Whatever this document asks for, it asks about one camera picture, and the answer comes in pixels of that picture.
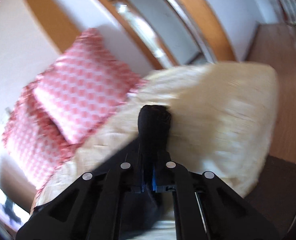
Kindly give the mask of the black pants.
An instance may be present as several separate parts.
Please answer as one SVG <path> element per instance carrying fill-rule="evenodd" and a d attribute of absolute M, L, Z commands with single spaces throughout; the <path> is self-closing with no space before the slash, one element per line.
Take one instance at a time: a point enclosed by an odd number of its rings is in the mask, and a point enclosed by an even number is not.
<path fill-rule="evenodd" d="M 137 121 L 140 150 L 146 163 L 154 163 L 168 144 L 172 115 L 167 106 L 145 105 Z"/>

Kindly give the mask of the cream patterned bedspread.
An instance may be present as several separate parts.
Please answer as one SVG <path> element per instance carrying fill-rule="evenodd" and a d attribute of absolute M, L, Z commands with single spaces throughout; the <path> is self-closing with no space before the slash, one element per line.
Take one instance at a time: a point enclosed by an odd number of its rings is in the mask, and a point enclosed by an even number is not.
<path fill-rule="evenodd" d="M 255 62 L 220 62 L 156 70 L 145 79 L 143 87 L 56 169 L 33 206 L 53 200 L 136 138 L 144 105 L 169 108 L 172 160 L 192 172 L 213 171 L 242 197 L 252 191 L 277 118 L 277 72 Z"/>

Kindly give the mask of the large pink polka-dot pillow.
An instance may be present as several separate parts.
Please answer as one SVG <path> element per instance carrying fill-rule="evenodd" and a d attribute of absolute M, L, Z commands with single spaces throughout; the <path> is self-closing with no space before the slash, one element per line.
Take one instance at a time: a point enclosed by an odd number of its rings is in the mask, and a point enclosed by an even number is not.
<path fill-rule="evenodd" d="M 126 101 L 139 81 L 105 48 L 100 32 L 90 28 L 43 73 L 34 96 L 66 141 L 79 144 Z"/>

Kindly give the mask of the wooden door frame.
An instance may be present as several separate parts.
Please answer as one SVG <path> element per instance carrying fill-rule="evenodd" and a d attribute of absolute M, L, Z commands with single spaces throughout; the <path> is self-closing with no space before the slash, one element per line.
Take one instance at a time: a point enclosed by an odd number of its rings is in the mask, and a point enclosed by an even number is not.
<path fill-rule="evenodd" d="M 25 0 L 60 51 L 96 28 L 105 47 L 134 72 L 234 61 L 206 0 Z"/>

